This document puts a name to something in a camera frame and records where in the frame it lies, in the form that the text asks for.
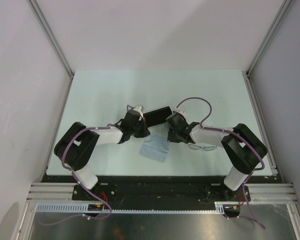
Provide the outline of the blue cleaning cloth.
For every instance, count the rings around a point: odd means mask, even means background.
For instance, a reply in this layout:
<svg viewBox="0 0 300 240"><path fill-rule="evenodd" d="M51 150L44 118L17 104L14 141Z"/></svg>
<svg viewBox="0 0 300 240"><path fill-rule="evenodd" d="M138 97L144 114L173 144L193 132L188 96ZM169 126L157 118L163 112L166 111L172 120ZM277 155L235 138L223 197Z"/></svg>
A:
<svg viewBox="0 0 300 240"><path fill-rule="evenodd" d="M164 163L170 151L170 143L166 137L150 134L145 138L139 150L139 155L147 159Z"/></svg>

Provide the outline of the black glasses case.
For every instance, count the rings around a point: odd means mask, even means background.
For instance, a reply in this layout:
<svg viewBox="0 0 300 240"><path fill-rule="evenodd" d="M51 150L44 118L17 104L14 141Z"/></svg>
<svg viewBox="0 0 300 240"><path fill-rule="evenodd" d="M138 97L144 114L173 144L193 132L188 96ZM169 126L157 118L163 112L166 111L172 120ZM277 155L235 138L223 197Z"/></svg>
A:
<svg viewBox="0 0 300 240"><path fill-rule="evenodd" d="M150 128L160 124L164 124L166 122L166 118L168 118L171 114L171 108L169 106L166 106L144 113L143 118L145 120L146 126Z"/></svg>

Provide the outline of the left aluminium corner post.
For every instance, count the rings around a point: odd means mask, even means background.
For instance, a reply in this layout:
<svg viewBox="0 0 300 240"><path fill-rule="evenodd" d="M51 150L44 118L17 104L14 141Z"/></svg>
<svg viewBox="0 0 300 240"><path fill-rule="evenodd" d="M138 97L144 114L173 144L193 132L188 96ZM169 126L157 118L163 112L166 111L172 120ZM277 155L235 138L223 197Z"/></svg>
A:
<svg viewBox="0 0 300 240"><path fill-rule="evenodd" d="M41 10L38 2L36 0L27 0L27 3L32 10L35 18L37 19L40 27L42 28L47 40L49 41L53 51L55 52L58 60L60 61L62 67L66 71L69 78L72 80L74 77L74 71L72 70L68 60L66 59L66 56L58 43L57 38L55 37L53 30L48 23L43 11Z"/></svg>

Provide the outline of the aluminium corner post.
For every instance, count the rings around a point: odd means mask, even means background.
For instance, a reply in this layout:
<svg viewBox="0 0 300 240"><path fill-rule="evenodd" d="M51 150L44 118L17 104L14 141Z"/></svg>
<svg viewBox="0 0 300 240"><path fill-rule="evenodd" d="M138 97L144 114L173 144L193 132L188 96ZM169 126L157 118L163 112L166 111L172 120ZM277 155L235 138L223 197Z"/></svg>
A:
<svg viewBox="0 0 300 240"><path fill-rule="evenodd" d="M245 71L246 76L249 78L255 68L257 67L258 63L262 59L263 55L266 53L266 50L270 46L271 42L275 38L280 26L282 25L286 15L290 11L290 8L294 4L294 0L284 0L276 13L273 21L270 24L270 27L268 28L260 46L257 49L257 52L255 53L251 63L249 64L247 70Z"/></svg>
<svg viewBox="0 0 300 240"><path fill-rule="evenodd" d="M60 61L62 67L66 71L69 78L72 80L74 77L74 71L72 70L68 60L66 59L66 56L58 43L57 38L55 37L53 30L48 23L43 11L41 10L38 2L36 0L27 0L27 3L32 10L35 18L37 19L40 27L42 28L47 40L49 41L53 51L55 52L58 60Z"/></svg>

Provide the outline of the aluminium front rail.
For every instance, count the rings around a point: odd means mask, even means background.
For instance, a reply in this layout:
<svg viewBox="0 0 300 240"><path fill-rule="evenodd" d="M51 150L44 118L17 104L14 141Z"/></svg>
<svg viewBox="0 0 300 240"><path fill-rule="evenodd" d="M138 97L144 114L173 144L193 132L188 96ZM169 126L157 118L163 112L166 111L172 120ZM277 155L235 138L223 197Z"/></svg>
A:
<svg viewBox="0 0 300 240"><path fill-rule="evenodd" d="M70 202L75 183L32 183L28 201ZM297 204L297 193L292 183L248 183L251 204Z"/></svg>

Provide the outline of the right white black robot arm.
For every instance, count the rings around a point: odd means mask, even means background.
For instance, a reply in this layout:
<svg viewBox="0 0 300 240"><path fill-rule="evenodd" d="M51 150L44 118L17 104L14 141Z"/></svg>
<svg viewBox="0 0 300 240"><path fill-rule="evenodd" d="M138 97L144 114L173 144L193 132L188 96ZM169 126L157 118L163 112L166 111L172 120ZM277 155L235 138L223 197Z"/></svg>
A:
<svg viewBox="0 0 300 240"><path fill-rule="evenodd" d="M263 158L268 149L243 123L233 128L187 123L186 118L177 111L168 116L166 122L169 125L167 140L171 143L208 144L225 150L232 167L223 183L216 188L215 195L218 197L232 201L252 174L265 168Z"/></svg>

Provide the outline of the right aluminium corner post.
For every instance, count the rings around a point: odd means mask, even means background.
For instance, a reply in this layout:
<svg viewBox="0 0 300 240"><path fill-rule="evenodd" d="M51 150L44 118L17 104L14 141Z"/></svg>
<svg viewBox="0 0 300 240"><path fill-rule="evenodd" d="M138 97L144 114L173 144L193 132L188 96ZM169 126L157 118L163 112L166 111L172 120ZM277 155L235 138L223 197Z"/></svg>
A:
<svg viewBox="0 0 300 240"><path fill-rule="evenodd" d="M270 46L271 42L275 38L280 26L282 25L286 15L290 11L290 8L294 4L294 0L284 0L276 13L273 21L270 24L270 27L268 28L260 46L257 49L257 52L255 53L251 63L249 64L247 70L245 71L246 76L249 78L255 68L257 67L258 63L262 59L263 55L266 53L266 50Z"/></svg>

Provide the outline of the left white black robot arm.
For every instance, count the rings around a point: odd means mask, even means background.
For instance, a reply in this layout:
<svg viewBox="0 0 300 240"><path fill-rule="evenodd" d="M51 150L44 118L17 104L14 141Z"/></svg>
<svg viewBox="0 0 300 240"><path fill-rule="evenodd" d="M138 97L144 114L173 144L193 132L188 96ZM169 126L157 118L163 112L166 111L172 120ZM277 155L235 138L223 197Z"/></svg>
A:
<svg viewBox="0 0 300 240"><path fill-rule="evenodd" d="M128 106L124 118L105 127L87 127L75 122L54 147L54 155L61 165L71 172L82 185L83 194L90 200L100 196L101 188L97 185L98 177L89 167L88 162L96 146L123 144L134 138L150 135L143 114L143 106Z"/></svg>

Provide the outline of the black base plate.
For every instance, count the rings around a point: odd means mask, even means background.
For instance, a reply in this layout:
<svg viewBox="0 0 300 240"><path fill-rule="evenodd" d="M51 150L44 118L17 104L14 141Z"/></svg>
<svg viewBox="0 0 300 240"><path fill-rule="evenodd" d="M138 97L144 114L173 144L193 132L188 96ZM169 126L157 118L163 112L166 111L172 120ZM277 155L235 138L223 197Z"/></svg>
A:
<svg viewBox="0 0 300 240"><path fill-rule="evenodd" d="M279 176L253 176L230 200L215 195L224 176L102 176L90 191L84 190L72 176L45 175L42 183L75 183L72 201L103 201L119 210L211 210L214 202L237 204L250 199L247 184L281 184Z"/></svg>

